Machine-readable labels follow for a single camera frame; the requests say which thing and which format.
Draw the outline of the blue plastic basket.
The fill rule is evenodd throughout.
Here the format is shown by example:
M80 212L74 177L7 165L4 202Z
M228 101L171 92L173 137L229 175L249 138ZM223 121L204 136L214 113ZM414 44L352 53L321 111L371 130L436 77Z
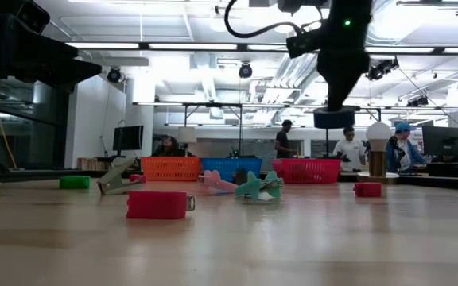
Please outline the blue plastic basket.
M201 163L204 171L216 170L222 180L232 182L233 175L240 169L245 169L247 172L252 171L255 175L258 175L261 171L262 159L251 157L205 157L201 159Z

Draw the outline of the white bulb brass table lamp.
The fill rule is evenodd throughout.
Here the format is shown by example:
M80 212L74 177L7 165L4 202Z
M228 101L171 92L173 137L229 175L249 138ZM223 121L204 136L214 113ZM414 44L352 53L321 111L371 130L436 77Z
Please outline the white bulb brass table lamp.
M386 146L391 138L390 127L383 122L375 122L367 128L366 138L370 143L369 170L358 172L357 178L363 182L395 184L399 174L388 172Z

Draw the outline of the green mini stapler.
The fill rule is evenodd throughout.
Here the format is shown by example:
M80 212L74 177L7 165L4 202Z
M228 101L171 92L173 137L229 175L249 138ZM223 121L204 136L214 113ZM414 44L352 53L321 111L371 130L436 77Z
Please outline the green mini stapler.
M59 180L60 189L88 189L90 186L90 176L63 176Z

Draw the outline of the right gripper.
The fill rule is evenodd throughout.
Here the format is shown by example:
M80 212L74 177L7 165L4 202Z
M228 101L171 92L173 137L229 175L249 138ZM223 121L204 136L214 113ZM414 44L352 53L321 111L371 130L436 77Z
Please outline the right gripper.
M328 111L338 111L361 75L370 56L364 49L321 49L317 71L328 83Z

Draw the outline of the black computer monitor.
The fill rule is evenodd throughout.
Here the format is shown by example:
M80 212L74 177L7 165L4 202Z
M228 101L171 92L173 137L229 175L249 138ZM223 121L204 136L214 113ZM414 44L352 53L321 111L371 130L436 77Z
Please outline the black computer monitor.
M458 157L458 128L423 126L421 129L426 156Z
M122 151L135 151L142 148L144 126L125 126L114 129L113 157L122 157Z

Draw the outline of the pink staple remover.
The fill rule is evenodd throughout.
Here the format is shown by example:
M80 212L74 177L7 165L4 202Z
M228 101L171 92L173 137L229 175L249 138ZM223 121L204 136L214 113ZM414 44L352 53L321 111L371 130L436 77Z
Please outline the pink staple remover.
M205 195L226 195L234 194L237 187L236 184L223 180L218 171L206 170L202 175L198 176L200 188Z

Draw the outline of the brown book row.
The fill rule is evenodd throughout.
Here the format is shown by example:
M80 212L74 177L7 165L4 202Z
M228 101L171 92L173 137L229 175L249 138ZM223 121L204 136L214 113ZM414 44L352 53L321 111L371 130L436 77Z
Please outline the brown book row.
M108 171L110 166L109 162L96 157L79 157L76 161L76 168L83 171Z

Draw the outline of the grey staple remover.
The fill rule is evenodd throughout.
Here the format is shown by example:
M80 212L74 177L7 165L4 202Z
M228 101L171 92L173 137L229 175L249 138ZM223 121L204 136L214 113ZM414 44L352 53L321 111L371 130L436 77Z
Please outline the grey staple remover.
M113 167L100 177L96 183L103 195L121 195L142 184L123 181L122 174L135 164L135 159L116 158L113 161Z

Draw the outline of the dark blue tape roll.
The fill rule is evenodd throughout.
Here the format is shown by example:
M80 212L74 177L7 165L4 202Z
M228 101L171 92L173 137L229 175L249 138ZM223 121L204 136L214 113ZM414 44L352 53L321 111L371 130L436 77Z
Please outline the dark blue tape roll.
M318 129L343 129L355 124L355 111L349 106L336 111L318 108L313 111L313 121Z

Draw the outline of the teal staple remover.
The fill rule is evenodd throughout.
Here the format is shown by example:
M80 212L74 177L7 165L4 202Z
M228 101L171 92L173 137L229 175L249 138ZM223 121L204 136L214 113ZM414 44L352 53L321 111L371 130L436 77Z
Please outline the teal staple remover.
M284 181L275 171L269 172L264 179L248 172L247 182L235 189L235 196L250 198L255 202L280 200L283 187Z

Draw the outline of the red plastic basket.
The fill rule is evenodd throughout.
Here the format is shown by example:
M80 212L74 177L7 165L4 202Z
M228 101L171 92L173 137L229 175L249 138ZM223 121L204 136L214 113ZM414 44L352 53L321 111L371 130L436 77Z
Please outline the red plastic basket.
M273 159L272 166L286 184L334 184L340 174L339 159Z

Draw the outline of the black overhead light beam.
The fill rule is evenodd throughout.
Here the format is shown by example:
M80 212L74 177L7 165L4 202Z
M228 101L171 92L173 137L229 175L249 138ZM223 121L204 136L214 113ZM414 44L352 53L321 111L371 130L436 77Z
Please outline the black overhead light beam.
M195 42L67 42L81 50L134 50L134 51L221 51L221 52L288 52L284 44L210 44ZM458 56L458 47L368 46L367 52L375 55L434 55Z

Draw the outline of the person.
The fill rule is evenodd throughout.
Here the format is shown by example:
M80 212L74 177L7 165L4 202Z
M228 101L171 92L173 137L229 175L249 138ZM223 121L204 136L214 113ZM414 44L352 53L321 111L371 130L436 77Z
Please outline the person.
M352 126L343 129L344 139L336 143L332 155L341 159L340 169L344 172L359 172L365 165L365 148L355 138Z
M284 120L281 124L281 130L275 137L275 150L277 152L277 159L290 158L294 150L289 147L288 132L292 128L292 122L289 119Z
M394 135L386 146L387 171L393 173L409 173L415 166L425 165L425 158L409 140L414 128L407 122L395 126Z
M183 149L180 149L175 137L167 136L152 153L152 157L184 157Z

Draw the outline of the orange plastic basket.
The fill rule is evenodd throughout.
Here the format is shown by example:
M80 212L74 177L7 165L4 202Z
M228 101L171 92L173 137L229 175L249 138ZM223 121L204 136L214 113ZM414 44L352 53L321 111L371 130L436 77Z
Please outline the orange plastic basket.
M199 157L142 157L141 166L149 181L197 181L202 169Z

